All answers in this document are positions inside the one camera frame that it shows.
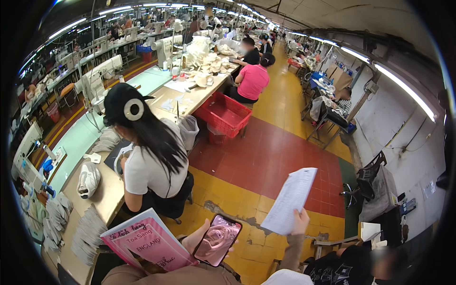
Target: pink shirt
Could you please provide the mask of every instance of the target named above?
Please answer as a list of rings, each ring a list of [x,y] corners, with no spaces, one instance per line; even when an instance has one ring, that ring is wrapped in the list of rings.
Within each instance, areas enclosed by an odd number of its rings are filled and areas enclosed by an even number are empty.
[[[269,75],[266,68],[261,65],[248,64],[239,73],[244,77],[238,87],[238,93],[250,100],[257,100],[263,88],[269,84]]]

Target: yellow floor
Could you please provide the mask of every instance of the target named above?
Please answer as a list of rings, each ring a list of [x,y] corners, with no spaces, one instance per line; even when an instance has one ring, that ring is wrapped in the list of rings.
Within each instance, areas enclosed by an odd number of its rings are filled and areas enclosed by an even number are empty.
[[[274,54],[277,60],[269,70],[271,80],[255,104],[254,116],[306,138],[312,129],[308,121],[301,122],[300,111],[304,107],[304,102],[300,95],[299,80],[296,75],[287,72],[288,64],[280,45],[275,47]],[[348,148],[339,138],[328,150],[351,161]],[[234,246],[235,251],[225,261],[241,275],[243,284],[261,284],[270,276],[273,260],[282,259],[287,246],[284,236],[275,233],[266,235],[259,229],[274,200],[193,167],[190,167],[189,171],[195,179],[194,203],[186,204],[181,225],[167,218],[164,218],[165,224],[173,234],[179,235],[192,233],[204,223],[205,218],[212,219],[216,212],[223,212],[240,220],[243,223],[243,230],[238,238],[239,244]],[[309,238],[305,240],[301,261],[314,256],[315,249],[311,246],[311,237],[316,237],[319,233],[328,233],[329,240],[332,241],[344,238],[345,219],[310,211],[309,216]]]
[[[301,111],[305,103],[301,94],[300,80],[295,74],[288,72],[288,58],[284,53],[282,42],[276,44],[273,54],[275,64],[268,69],[269,85],[265,92],[260,95],[258,102],[255,103],[252,115],[307,139],[314,128],[310,121],[301,121]],[[334,127],[328,134],[326,132],[327,125],[319,131],[320,140],[324,142],[329,141],[336,131],[336,127]],[[321,145],[313,139],[310,141]],[[352,163],[350,150],[341,142],[340,137],[337,137],[326,150]]]
[[[189,167],[195,179],[193,187],[194,203],[185,205],[181,216],[182,224],[164,218],[164,222],[174,235],[188,235],[199,228],[205,218],[212,219],[216,212],[223,212],[240,220],[243,230],[238,237],[235,251],[225,260],[241,275],[244,285],[258,285],[269,276],[274,259],[281,260],[287,246],[286,238],[275,233],[266,235],[259,225],[274,204],[274,200],[242,189],[218,179],[203,171]],[[344,238],[345,219],[320,213],[308,212],[311,224],[307,235],[316,237],[328,233],[330,240]],[[311,238],[304,244],[301,261],[314,256]]]

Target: hand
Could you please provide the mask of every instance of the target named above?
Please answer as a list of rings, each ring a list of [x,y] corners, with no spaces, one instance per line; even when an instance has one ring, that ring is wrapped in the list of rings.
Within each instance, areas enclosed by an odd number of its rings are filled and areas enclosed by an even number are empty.
[[[122,157],[122,159],[120,159],[120,167],[122,168],[122,172],[125,173],[125,162],[127,161],[127,157]]]
[[[197,245],[199,244],[199,242],[202,240],[202,238],[204,237],[204,234],[207,232],[207,230],[210,228],[211,224],[209,222],[208,219],[206,219],[204,221],[204,224],[199,228],[197,229],[196,231],[194,231],[193,233],[191,233],[190,235],[188,235],[187,237],[185,237],[183,240],[182,240],[182,246],[190,253],[190,254],[193,254],[193,252],[195,251],[195,248],[197,247]],[[233,252],[234,251],[234,248],[229,248],[228,249],[229,252]]]
[[[298,210],[294,210],[294,215],[295,215],[295,225],[293,227],[293,231],[291,232],[291,235],[298,235],[298,234],[306,234],[307,226],[309,225],[309,222],[311,219],[309,218],[309,215],[307,214],[306,209],[302,208],[301,213],[298,212]]]

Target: phone screen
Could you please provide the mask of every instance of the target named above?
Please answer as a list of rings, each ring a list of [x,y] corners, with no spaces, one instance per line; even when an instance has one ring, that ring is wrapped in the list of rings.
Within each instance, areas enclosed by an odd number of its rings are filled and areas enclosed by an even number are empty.
[[[199,261],[219,266],[228,253],[228,249],[236,241],[241,229],[241,223],[220,214],[215,215],[211,227],[195,249],[193,256]]]

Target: electrical box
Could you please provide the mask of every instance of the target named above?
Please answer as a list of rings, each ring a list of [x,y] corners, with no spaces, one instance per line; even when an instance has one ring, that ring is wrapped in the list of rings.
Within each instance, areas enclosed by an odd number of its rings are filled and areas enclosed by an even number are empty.
[[[378,91],[378,85],[373,81],[369,81],[368,85],[366,86],[366,89],[370,90],[372,94],[375,94]]]

